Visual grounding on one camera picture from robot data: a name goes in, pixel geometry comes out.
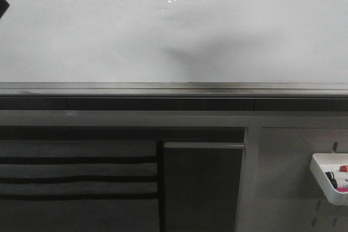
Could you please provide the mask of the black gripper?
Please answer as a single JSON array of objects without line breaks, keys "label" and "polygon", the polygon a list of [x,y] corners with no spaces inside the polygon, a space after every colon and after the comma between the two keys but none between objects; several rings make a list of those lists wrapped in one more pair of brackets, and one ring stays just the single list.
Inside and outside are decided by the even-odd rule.
[{"label": "black gripper", "polygon": [[0,18],[2,18],[9,7],[10,4],[7,0],[0,0]]}]

